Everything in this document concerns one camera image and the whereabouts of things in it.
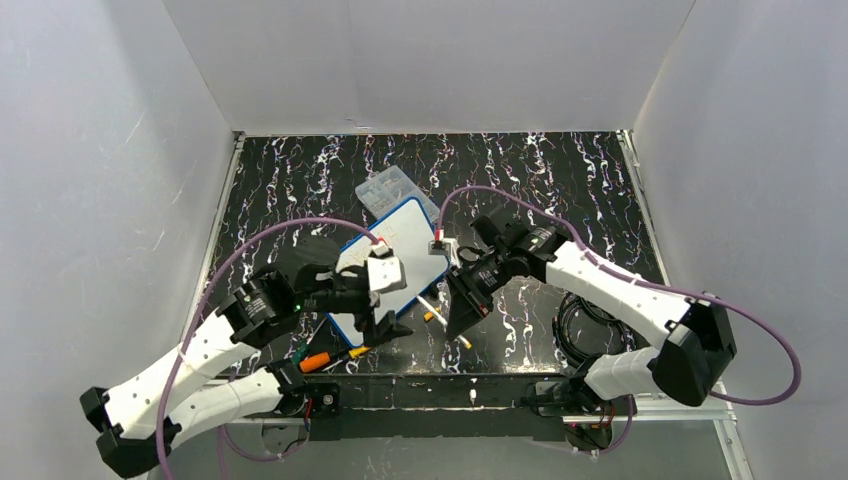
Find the white marker pen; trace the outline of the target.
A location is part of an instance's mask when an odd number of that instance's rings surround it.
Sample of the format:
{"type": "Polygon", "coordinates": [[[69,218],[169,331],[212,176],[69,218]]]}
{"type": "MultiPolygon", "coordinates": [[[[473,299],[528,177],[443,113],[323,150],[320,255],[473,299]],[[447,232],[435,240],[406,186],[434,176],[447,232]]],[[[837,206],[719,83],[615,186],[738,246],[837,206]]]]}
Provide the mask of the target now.
{"type": "MultiPolygon", "coordinates": [[[[420,305],[421,305],[421,306],[425,309],[425,311],[426,311],[426,312],[432,312],[432,313],[435,315],[435,317],[434,317],[434,319],[433,319],[433,320],[437,320],[437,321],[438,321],[438,322],[439,322],[439,323],[440,323],[440,324],[444,327],[444,329],[447,329],[447,327],[448,327],[447,319],[446,319],[446,318],[445,318],[445,317],[441,314],[441,311],[440,311],[440,309],[439,309],[438,307],[434,307],[433,305],[431,305],[431,304],[430,304],[427,300],[425,300],[425,299],[424,299],[421,295],[417,295],[417,296],[416,296],[416,300],[417,300],[417,301],[418,301],[418,303],[419,303],[419,304],[420,304],[420,305]]],[[[466,349],[471,349],[471,348],[472,348],[472,343],[471,343],[471,342],[470,342],[467,338],[465,338],[463,335],[458,335],[458,336],[456,337],[456,339],[457,339],[457,340],[458,340],[458,341],[459,341],[459,342],[460,342],[460,343],[461,343],[461,344],[462,344],[462,345],[463,345],[466,349]]]]}

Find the blue-framed whiteboard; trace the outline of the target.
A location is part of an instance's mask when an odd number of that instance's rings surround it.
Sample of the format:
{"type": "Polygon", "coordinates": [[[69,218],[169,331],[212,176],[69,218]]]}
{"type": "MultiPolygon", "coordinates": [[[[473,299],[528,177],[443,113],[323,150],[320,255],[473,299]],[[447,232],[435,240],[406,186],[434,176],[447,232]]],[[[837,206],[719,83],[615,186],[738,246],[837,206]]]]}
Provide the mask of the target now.
{"type": "MultiPolygon", "coordinates": [[[[414,303],[416,296],[425,293],[431,284],[438,282],[449,268],[449,261],[439,255],[430,255],[428,244],[434,237],[429,217],[417,198],[408,198],[374,223],[369,231],[387,241],[404,267],[406,288],[380,295],[380,308],[375,311],[379,320],[388,310],[399,317],[414,303]]],[[[370,253],[370,240],[364,235],[355,238],[340,252],[337,270],[350,265],[361,265],[370,253]]],[[[363,334],[354,327],[354,316],[348,313],[331,313],[329,319],[340,336],[352,347],[363,344],[363,334]]]]}

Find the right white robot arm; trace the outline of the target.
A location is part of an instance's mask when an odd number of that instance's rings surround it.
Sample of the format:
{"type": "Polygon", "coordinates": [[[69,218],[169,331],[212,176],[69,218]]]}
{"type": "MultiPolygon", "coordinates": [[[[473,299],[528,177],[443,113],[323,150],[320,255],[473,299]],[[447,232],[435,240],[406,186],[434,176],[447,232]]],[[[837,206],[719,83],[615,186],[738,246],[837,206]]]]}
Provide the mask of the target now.
{"type": "Polygon", "coordinates": [[[647,341],[639,350],[581,364],[564,393],[586,406],[660,393],[698,407],[736,354],[724,307],[641,286],[609,262],[590,261],[561,228],[533,227],[509,214],[480,215],[471,226],[486,247],[446,275],[449,339],[487,317],[494,294],[513,278],[532,277],[584,298],[647,341]]]}

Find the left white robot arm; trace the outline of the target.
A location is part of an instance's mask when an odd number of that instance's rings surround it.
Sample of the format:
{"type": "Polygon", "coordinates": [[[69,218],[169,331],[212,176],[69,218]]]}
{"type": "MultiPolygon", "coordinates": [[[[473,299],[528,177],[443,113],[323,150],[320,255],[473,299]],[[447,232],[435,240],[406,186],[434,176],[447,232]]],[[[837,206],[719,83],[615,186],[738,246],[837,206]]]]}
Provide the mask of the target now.
{"type": "Polygon", "coordinates": [[[122,384],[81,395],[82,410],[99,433],[102,461],[131,479],[192,436],[234,419],[281,407],[306,415],[320,395],[305,378],[312,360],[284,359],[227,384],[207,384],[292,333],[306,312],[353,315],[367,347],[408,336],[411,329],[397,323],[395,311],[380,305],[381,295],[405,286],[403,263],[394,256],[369,257],[341,270],[282,263],[262,268],[151,366],[122,384]]]}

